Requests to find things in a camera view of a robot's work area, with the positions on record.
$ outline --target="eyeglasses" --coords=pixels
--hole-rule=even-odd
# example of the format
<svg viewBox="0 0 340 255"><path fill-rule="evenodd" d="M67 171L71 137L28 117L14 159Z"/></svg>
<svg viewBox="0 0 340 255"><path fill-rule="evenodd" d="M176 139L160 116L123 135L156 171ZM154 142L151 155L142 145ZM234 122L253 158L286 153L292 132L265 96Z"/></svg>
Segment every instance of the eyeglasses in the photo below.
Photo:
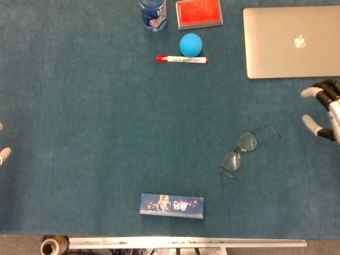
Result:
<svg viewBox="0 0 340 255"><path fill-rule="evenodd" d="M237 142L237 148L234 151L228 152L224 155L221 162L221 171L224 175L237 180L237 178L228 174L227 171L236 171L240 168L241 165L241 155L239 150L242 152L253 151L257 146L257 139L255 137L255 132L260 131L265 128L272 129L278 137L281 135L273 128L272 126L263 126L259 129L255 129L251 132L244 133L240 136L239 141Z"/></svg>

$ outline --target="glasses frame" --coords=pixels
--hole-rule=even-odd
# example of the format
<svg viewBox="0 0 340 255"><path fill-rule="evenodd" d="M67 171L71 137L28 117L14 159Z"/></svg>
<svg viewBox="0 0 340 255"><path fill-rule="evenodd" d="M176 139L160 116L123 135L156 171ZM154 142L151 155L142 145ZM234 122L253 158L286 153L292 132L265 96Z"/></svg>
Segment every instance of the glasses frame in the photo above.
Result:
<svg viewBox="0 0 340 255"><path fill-rule="evenodd" d="M281 138L281 135L279 134L279 132L277 132L277 130L276 130L275 128L273 128L272 126L269 126L269 125L266 125L266 126L263 126L263 127L259 127L258 129L254 129L254 130L251 131L251 132L245 132L245 133L243 133L242 135L240 135L240 137L239 137L239 139L238 139L238 141L237 141L237 148L236 148L235 150L229 151L229 152L227 152L227 153L225 154L225 155L227 155L227 154L230 153L230 152L234 152L234 153L236 154L236 157L238 157L239 160L240 160L240 165L239 165L239 167L236 168L235 170L229 170L229 169L225 168L225 167L222 165L222 163L221 163L221 172L222 172L222 174L224 174L224 175L228 176L229 178L232 178L232 179L234 179L234 180L237 181L237 178L236 178L236 177L234 177L233 175L227 174L227 173L225 173L224 171L228 171L228 172L236 172L236 171L238 171L238 170L240 169L240 167L241 167L241 155L240 155L240 153L239 153L238 151L239 151L239 150L240 150L241 152L252 152L252 151L254 151L254 150L256 149L256 147L257 147L257 144L258 144L258 140L257 140L257 137L255 136L255 133L256 133L257 131L260 131L260 130L263 130L263 129L266 129L266 128L272 129L272 130L274 131L274 133L275 133L278 137ZM255 145L255 147L254 147L252 150L245 150L245 149L239 147L239 140L240 140L240 138L241 138L243 135L247 134L247 133L253 135L254 138L255 138L255 140L256 140L256 145Z"/></svg>

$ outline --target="red notebook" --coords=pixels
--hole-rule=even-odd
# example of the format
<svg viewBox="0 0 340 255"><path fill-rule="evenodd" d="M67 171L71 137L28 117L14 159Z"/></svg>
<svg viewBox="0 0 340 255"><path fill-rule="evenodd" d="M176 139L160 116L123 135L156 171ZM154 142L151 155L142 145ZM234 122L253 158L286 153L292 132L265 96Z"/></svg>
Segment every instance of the red notebook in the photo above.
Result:
<svg viewBox="0 0 340 255"><path fill-rule="evenodd" d="M219 0L189 0L176 3L178 28L223 24Z"/></svg>

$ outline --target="laptop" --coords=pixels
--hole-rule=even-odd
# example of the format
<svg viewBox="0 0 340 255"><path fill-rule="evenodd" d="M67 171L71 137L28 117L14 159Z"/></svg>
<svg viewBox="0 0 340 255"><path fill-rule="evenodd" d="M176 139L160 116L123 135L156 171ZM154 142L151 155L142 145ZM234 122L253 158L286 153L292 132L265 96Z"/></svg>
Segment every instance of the laptop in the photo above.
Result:
<svg viewBox="0 0 340 255"><path fill-rule="evenodd" d="M340 6L243 10L248 78L340 76Z"/></svg>

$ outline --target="glasses lens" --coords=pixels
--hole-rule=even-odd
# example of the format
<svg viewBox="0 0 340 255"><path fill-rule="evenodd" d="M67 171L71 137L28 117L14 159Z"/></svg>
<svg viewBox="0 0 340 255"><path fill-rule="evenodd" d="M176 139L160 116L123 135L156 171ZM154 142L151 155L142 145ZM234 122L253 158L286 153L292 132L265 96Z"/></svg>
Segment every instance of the glasses lens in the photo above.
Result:
<svg viewBox="0 0 340 255"><path fill-rule="evenodd" d="M255 136L249 132L241 135L241 137L239 138L239 141L237 142L237 146L242 151L251 151L255 149L256 145L257 145L257 140Z"/></svg>
<svg viewBox="0 0 340 255"><path fill-rule="evenodd" d="M229 171L236 171L241 164L239 156L231 151L228 152L222 159L221 166Z"/></svg>

